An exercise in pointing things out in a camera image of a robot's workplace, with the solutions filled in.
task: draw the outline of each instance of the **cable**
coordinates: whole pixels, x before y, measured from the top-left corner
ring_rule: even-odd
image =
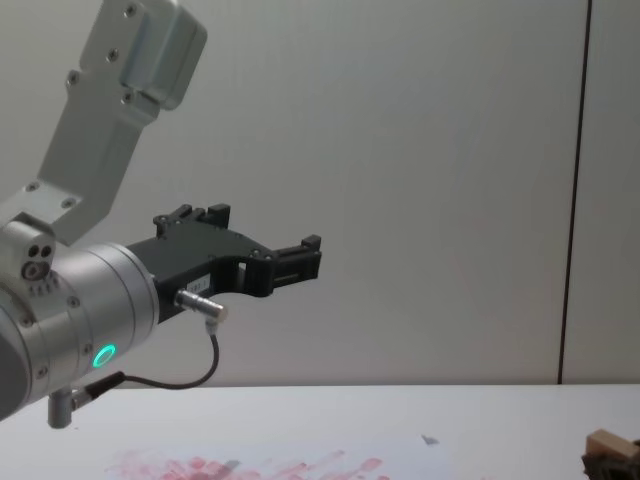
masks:
[[[125,382],[135,382],[140,383],[142,385],[147,385],[149,387],[162,388],[164,390],[188,390],[190,388],[196,388],[205,383],[211,377],[213,377],[214,373],[218,369],[218,364],[220,363],[220,345],[218,345],[218,337],[215,335],[211,335],[211,345],[213,345],[213,364],[207,373],[204,376],[194,382],[190,383],[163,383],[157,382],[155,380],[149,380],[147,378],[135,377],[130,375],[125,375]]]
[[[213,364],[209,371],[195,382],[178,384],[162,383],[156,382],[155,380],[149,380],[147,378],[125,375],[122,372],[116,372],[75,392],[73,394],[73,409],[78,410],[79,408],[82,408],[124,382],[135,382],[142,385],[148,385],[150,387],[162,388],[164,390],[188,390],[190,388],[199,387],[213,377],[213,374],[216,373],[218,364],[220,363],[220,345],[218,345],[218,337],[211,335],[210,338],[211,345],[213,345]]]

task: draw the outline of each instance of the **black bracket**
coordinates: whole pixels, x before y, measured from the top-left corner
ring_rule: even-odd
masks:
[[[182,312],[173,299],[183,288],[205,297],[227,292],[267,297],[275,288],[318,278],[319,236],[271,250],[229,230],[230,215],[229,205],[206,210],[183,205],[154,218],[156,238],[129,247],[154,275],[160,321]]]

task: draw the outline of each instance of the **white paper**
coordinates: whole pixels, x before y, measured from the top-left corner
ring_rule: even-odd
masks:
[[[131,450],[106,469],[110,480],[450,480],[437,441],[413,439],[252,447]]]

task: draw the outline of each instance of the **green indicator light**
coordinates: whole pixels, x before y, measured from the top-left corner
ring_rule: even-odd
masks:
[[[114,344],[105,345],[104,347],[102,347],[102,349],[93,359],[93,368],[104,367],[116,354],[116,350],[117,348]]]

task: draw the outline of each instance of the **label sticker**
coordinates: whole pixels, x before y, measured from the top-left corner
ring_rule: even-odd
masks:
[[[211,287],[211,275],[205,275],[187,285],[187,291],[191,293],[195,293],[196,295],[201,294]]]

